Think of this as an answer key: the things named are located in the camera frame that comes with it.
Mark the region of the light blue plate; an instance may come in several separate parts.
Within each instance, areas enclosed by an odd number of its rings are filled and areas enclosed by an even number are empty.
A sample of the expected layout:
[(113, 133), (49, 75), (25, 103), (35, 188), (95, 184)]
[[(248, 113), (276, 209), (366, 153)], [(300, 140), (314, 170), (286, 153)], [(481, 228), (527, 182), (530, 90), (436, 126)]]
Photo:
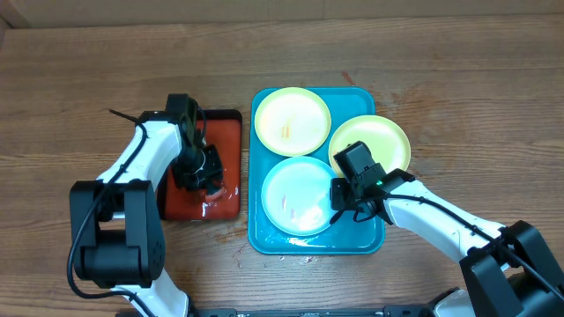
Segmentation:
[(293, 236), (316, 235), (330, 226), (330, 182), (337, 175), (320, 159), (287, 158), (267, 174), (261, 190), (266, 217)]

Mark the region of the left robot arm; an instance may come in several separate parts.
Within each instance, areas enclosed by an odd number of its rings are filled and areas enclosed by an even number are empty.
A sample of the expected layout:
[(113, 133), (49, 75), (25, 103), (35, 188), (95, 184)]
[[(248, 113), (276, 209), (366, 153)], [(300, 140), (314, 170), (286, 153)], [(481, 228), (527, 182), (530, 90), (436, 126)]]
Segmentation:
[(191, 316), (189, 295), (164, 268), (161, 220), (185, 219), (226, 194), (203, 109), (144, 112), (119, 159), (70, 190), (70, 289), (82, 299), (124, 297), (141, 316)]

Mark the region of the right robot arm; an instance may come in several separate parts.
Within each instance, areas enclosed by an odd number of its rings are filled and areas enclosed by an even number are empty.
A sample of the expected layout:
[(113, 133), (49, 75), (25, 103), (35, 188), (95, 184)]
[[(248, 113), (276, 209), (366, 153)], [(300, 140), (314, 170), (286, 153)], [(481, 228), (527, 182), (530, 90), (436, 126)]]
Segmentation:
[(540, 232), (520, 220), (505, 226), (433, 194), (413, 175), (375, 167), (330, 183), (339, 219), (351, 211), (413, 232), (459, 264), (465, 287), (427, 304), (424, 316), (561, 316), (563, 270)]

